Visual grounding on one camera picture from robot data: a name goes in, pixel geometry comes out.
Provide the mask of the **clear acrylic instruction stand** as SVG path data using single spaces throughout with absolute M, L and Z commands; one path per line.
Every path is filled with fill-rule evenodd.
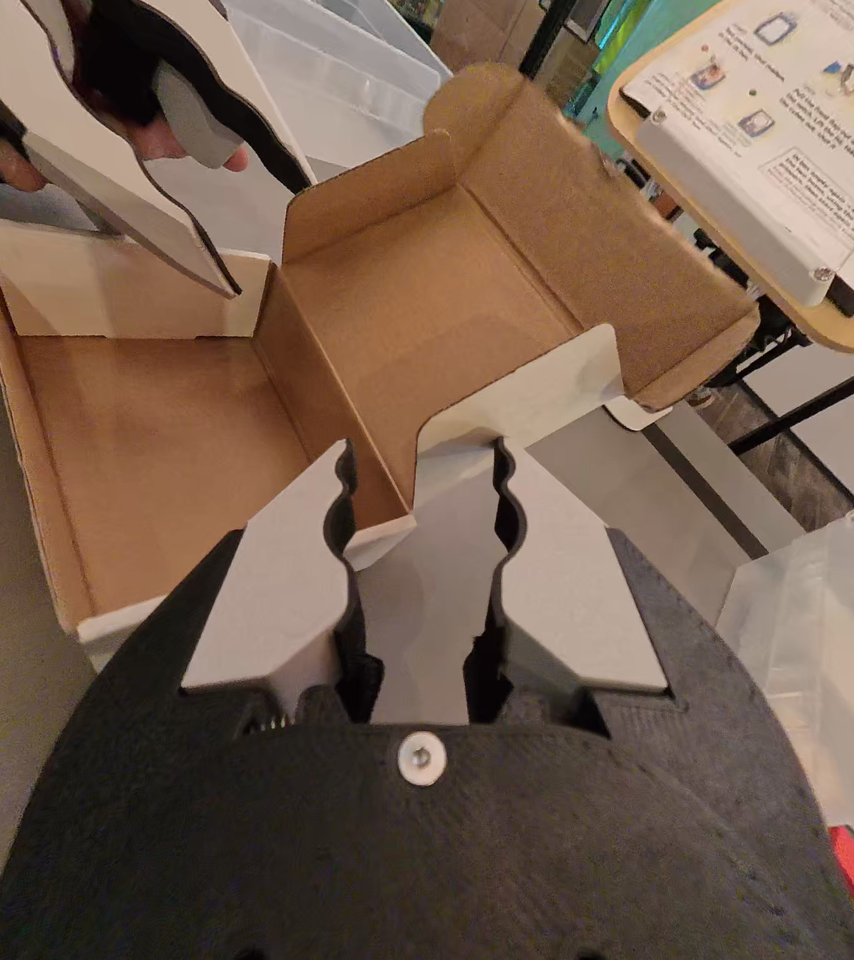
M 638 144 L 802 306 L 854 315 L 854 1 L 730 2 L 622 88 Z

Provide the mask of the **closed brown cardboard box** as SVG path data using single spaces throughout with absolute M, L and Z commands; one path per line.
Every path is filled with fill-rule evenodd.
M 544 16 L 537 1 L 445 1 L 430 46 L 455 73 L 483 63 L 519 68 Z

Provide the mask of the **black side table base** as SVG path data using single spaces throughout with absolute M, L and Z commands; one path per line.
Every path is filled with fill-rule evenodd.
M 803 424 L 852 397 L 854 397 L 854 375 L 817 394 L 789 412 L 777 415 L 769 422 L 748 431 L 739 438 L 733 439 L 728 443 L 728 449 L 735 456 L 742 456 L 784 433 L 793 431 L 795 426 Z

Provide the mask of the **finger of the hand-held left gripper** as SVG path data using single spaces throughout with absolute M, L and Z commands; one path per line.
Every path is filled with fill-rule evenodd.
M 241 293 L 193 216 L 145 173 L 129 143 L 73 91 L 55 45 L 72 53 L 69 24 L 54 33 L 18 1 L 0 1 L 0 134 L 50 184 L 192 280 Z
M 180 71 L 205 107 L 290 193 L 316 182 L 306 156 L 225 8 L 206 1 L 124 1 L 122 23 Z

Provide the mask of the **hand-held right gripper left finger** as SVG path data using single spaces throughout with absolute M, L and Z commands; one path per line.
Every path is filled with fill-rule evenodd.
M 331 687 L 370 721 L 385 675 L 367 651 L 356 570 L 353 444 L 341 439 L 246 523 L 182 678 L 186 691 L 265 690 L 284 714 Z

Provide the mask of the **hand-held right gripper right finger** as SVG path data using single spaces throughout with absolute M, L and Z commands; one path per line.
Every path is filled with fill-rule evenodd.
M 568 717 L 595 690 L 668 694 L 613 530 L 516 439 L 496 438 L 492 450 L 505 556 L 462 668 L 469 722 L 495 722 L 516 691 Z

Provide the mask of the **brown cardboard box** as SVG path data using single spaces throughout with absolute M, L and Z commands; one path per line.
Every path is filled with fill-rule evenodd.
M 228 301 L 133 241 L 0 219 L 0 383 L 72 631 L 168 594 L 329 448 L 359 474 L 350 561 L 607 401 L 662 411 L 755 302 L 545 94 L 449 79 L 420 138 L 293 198 Z
M 519 68 L 544 16 L 537 1 L 445 1 L 430 46 L 455 73 L 483 63 Z

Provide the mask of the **person's left hand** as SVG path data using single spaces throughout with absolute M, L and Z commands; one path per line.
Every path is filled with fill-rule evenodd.
M 138 159 L 143 162 L 180 160 L 192 155 L 177 141 L 162 117 L 157 117 L 145 126 L 124 123 L 124 135 Z M 248 168 L 249 155 L 244 146 L 239 146 L 221 167 L 232 173 L 241 173 Z

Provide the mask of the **teal panel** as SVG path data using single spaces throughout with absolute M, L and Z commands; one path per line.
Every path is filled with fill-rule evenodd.
M 612 1 L 592 39 L 598 55 L 563 112 L 613 160 L 624 149 L 613 137 L 606 107 L 615 81 L 640 57 L 701 17 L 715 1 Z

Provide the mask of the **black pole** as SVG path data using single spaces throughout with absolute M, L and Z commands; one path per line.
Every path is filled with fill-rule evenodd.
M 577 1 L 549 1 L 544 16 L 538 25 L 529 46 L 523 55 L 519 72 L 534 80 L 540 71 L 553 43 L 564 29 Z

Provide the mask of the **clear plastic storage bin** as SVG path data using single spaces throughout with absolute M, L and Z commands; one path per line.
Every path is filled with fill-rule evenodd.
M 320 183 L 421 138 L 427 103 L 452 77 L 389 2 L 225 6 Z
M 830 826 L 854 827 L 854 510 L 741 566 L 717 625 Z

